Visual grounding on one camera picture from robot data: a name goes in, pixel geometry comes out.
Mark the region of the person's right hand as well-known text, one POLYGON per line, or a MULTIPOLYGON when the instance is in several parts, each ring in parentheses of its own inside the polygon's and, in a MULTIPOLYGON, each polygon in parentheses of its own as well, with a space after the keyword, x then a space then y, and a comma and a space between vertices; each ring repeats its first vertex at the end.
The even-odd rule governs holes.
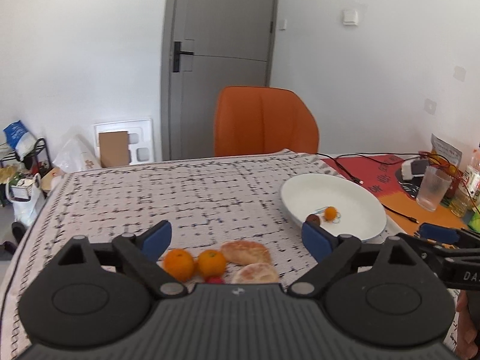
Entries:
POLYGON ((479 347, 475 343, 479 331, 471 319, 465 291, 461 291, 459 294, 456 312, 458 314, 456 355, 460 359, 473 359, 479 352, 479 347))

